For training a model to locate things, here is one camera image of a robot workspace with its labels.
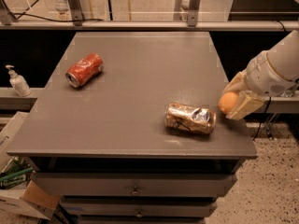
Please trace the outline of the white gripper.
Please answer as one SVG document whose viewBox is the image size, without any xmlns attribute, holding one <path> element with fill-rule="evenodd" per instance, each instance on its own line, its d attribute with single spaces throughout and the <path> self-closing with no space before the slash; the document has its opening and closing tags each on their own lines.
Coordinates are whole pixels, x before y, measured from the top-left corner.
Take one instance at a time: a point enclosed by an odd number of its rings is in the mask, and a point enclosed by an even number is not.
<svg viewBox="0 0 299 224">
<path fill-rule="evenodd" d="M 238 72 L 223 90 L 222 93 L 238 93 L 236 104 L 226 118 L 243 119 L 264 105 L 265 98 L 261 95 L 279 96 L 293 87 L 295 81 L 295 50 L 260 52 L 250 60 L 245 72 Z"/>
</svg>

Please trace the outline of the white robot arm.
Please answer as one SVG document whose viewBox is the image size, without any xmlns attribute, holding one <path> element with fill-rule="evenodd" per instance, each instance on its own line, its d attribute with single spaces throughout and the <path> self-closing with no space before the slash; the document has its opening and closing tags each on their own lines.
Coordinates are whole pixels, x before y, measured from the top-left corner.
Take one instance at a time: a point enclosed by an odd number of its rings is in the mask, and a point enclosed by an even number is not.
<svg viewBox="0 0 299 224">
<path fill-rule="evenodd" d="M 243 119 L 258 110 L 266 97 L 279 96 L 293 87 L 298 78 L 299 32 L 294 30 L 234 76 L 222 92 L 219 110 L 227 119 Z"/>
</svg>

